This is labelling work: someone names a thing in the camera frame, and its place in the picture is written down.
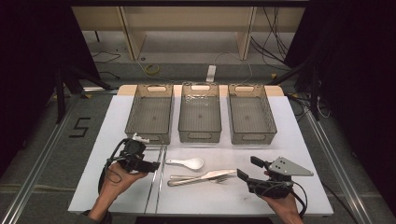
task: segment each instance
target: black sleeve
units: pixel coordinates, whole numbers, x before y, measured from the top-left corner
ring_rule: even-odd
[[[105,214],[105,217],[101,222],[92,220],[87,217],[87,215],[90,213],[91,210],[87,210],[81,214],[78,215],[76,221],[74,224],[111,224],[113,221],[113,216],[111,216],[111,213],[107,211]]]
[[[83,214],[79,214],[75,222],[75,224],[99,224],[99,223],[100,222],[92,220],[87,216],[84,216]]]

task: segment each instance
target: metal rail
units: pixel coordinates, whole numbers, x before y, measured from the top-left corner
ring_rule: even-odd
[[[165,146],[161,146],[161,148],[160,148],[160,154],[158,155],[157,162],[160,162],[160,161],[161,161],[161,156],[163,155],[163,149],[164,149],[164,148],[165,148]],[[146,207],[145,207],[145,212],[144,212],[144,214],[146,214],[146,212],[147,212],[147,210],[148,210],[149,198],[150,198],[150,196],[151,196],[151,190],[152,190],[152,187],[153,187],[153,185],[154,185],[155,177],[157,176],[157,172],[158,172],[158,170],[156,170],[156,171],[154,172],[154,175],[153,175],[152,180],[151,180],[151,185],[150,185],[150,187],[149,187],[149,192],[148,192],[148,200],[146,201]]]
[[[2,224],[16,223],[20,218],[23,208],[29,200],[33,189],[35,188],[35,184],[43,173],[52,151],[56,148],[59,138],[61,137],[61,134],[64,130],[64,126],[70,117],[74,105],[78,102],[78,99],[79,95],[73,95],[71,97],[68,107],[66,108],[64,118],[59,124],[55,125],[55,128],[52,131],[47,144],[44,146],[37,161],[35,162],[32,171],[27,176],[26,180],[21,186],[20,191],[9,206],[6,215],[3,217]]]
[[[160,178],[160,185],[158,186],[158,194],[157,194],[157,203],[155,205],[155,214],[157,214],[158,211],[158,204],[160,203],[160,194],[161,194],[161,188],[163,186],[163,169],[165,166],[165,160],[166,160],[166,151],[168,150],[168,146],[165,146],[165,151],[163,153],[163,168],[161,169],[161,178]]]
[[[346,196],[355,218],[359,221],[359,223],[373,223],[363,201],[361,200],[361,197],[350,181],[344,166],[338,159],[337,154],[335,153],[334,148],[332,147],[332,144],[330,143],[330,140],[324,132],[320,122],[315,120],[311,112],[307,113],[307,117],[327,157],[327,160],[332,167],[332,171],[334,172],[335,177],[337,178],[338,183],[340,184],[340,187]]]

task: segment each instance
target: fork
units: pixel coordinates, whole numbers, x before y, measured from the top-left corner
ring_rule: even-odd
[[[227,175],[219,175],[219,176],[215,176],[215,177],[212,177],[212,178],[208,178],[207,180],[209,180],[211,183],[218,184],[220,182],[223,182],[223,181],[227,180],[227,177],[228,177]],[[196,178],[196,176],[170,175],[169,178],[171,179],[170,181],[172,181],[172,180],[178,181],[178,180],[194,179],[194,178]]]

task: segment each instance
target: white spoon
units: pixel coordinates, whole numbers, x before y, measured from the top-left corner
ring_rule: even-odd
[[[198,170],[204,165],[204,160],[201,158],[193,158],[189,160],[166,160],[166,164],[182,164],[187,166],[188,168],[192,170]]]

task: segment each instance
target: utensil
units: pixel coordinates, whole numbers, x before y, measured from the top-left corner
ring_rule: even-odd
[[[219,175],[219,176],[215,176],[212,178],[208,178],[207,180],[209,180],[212,183],[218,184],[220,182],[223,182],[225,180],[227,180],[227,175]],[[190,175],[170,175],[169,178],[171,180],[184,180],[184,179],[194,179],[196,178],[196,176],[190,176]]]
[[[210,171],[210,172],[207,172],[205,175],[201,175],[201,176],[195,177],[193,179],[169,180],[168,181],[168,186],[169,187],[173,187],[173,186],[183,185],[183,184],[191,183],[191,182],[194,182],[194,181],[203,180],[203,179],[209,179],[209,178],[213,178],[213,177],[217,177],[217,176],[221,176],[221,175],[227,175],[227,174],[231,174],[231,173],[235,173],[235,172],[236,172],[236,170]]]
[[[193,158],[189,160],[166,160],[166,164],[182,164],[192,170],[198,170],[201,169],[201,167],[204,165],[204,160],[201,158]]]

